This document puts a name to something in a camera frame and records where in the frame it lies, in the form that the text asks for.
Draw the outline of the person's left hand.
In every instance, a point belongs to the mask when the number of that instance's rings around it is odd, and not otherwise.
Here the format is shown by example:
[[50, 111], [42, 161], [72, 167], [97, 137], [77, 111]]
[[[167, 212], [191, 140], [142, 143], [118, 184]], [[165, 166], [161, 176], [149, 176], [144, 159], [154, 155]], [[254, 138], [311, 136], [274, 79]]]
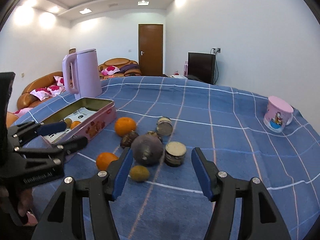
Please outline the person's left hand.
[[[5, 205], [5, 198], [9, 197], [9, 192], [3, 186], [1, 186], [1, 210], [7, 212], [7, 207]], [[18, 203], [15, 204], [17, 211], [21, 217], [25, 216], [27, 211], [32, 208], [33, 205], [33, 194], [32, 189], [26, 189], [18, 194]]]

